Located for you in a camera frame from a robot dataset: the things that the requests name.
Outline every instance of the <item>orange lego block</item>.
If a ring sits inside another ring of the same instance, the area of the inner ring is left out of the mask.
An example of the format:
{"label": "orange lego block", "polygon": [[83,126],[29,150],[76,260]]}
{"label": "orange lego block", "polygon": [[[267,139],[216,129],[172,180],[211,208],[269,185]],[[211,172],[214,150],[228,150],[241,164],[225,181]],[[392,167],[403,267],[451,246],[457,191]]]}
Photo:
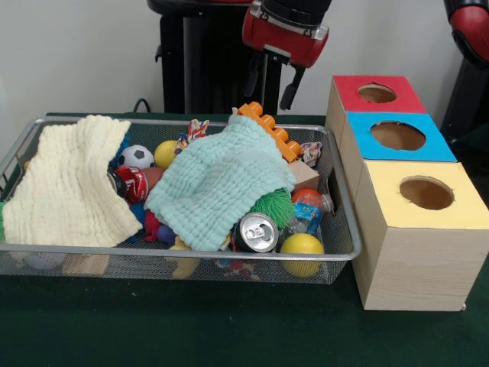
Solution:
{"label": "orange lego block", "polygon": [[252,102],[249,105],[245,103],[238,109],[238,114],[247,116],[252,120],[255,120],[272,138],[275,140],[275,144],[282,153],[283,158],[287,162],[293,162],[297,159],[297,155],[300,154],[300,145],[296,141],[286,141],[289,139],[287,131],[283,128],[275,127],[275,119],[270,115],[263,115],[263,109],[260,103]]}

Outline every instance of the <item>mint green knit cloth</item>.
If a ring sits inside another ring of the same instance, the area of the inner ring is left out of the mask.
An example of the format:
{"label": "mint green knit cloth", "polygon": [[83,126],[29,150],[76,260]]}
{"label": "mint green knit cloth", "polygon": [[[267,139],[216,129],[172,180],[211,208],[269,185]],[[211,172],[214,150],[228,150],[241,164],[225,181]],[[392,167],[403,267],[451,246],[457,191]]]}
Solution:
{"label": "mint green knit cloth", "polygon": [[232,115],[221,133],[176,156],[145,207],[193,250],[217,251],[261,196],[295,183],[272,137],[250,118]]}

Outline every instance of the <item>toy block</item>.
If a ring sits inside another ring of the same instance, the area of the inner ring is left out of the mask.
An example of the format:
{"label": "toy block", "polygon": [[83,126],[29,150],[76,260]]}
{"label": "toy block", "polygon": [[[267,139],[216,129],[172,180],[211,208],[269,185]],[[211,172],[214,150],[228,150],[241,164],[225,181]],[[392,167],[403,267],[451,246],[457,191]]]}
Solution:
{"label": "toy block", "polygon": [[297,179],[294,191],[301,189],[318,190],[319,174],[302,161],[289,163],[289,169]]}
{"label": "toy block", "polygon": [[109,255],[70,254],[63,263],[63,274],[103,276],[109,258]]}
{"label": "toy block", "polygon": [[339,148],[352,200],[364,159],[392,161],[457,160],[427,114],[347,112]]}
{"label": "toy block", "polygon": [[333,76],[326,127],[341,147],[346,112],[426,113],[404,76]]}
{"label": "toy block", "polygon": [[489,252],[489,211],[459,163],[365,161],[353,261],[366,310],[461,310]]}
{"label": "toy block", "polygon": [[283,158],[287,162],[293,162],[300,154],[300,145],[296,141],[289,141],[289,135],[283,128],[275,128],[275,119],[270,115],[261,115],[263,109],[258,102],[252,102],[249,105],[245,103],[238,109],[238,114],[247,116],[250,119],[256,121],[272,138],[275,140],[275,144],[280,149]]}

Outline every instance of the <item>blue ball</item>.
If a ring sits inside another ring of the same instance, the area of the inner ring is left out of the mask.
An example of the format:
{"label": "blue ball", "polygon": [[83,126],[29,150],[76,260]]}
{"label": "blue ball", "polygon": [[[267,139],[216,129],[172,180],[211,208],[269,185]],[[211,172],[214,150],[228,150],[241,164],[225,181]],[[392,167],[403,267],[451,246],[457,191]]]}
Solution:
{"label": "blue ball", "polygon": [[169,226],[160,226],[157,237],[158,241],[166,243],[169,246],[173,246],[175,244],[176,234]]}

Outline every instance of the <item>red lid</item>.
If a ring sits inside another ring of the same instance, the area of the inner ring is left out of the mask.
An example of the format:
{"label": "red lid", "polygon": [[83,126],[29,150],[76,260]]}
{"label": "red lid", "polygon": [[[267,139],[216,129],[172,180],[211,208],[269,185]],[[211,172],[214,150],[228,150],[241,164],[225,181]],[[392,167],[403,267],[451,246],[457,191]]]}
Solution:
{"label": "red lid", "polygon": [[346,112],[426,113],[405,76],[333,76]]}

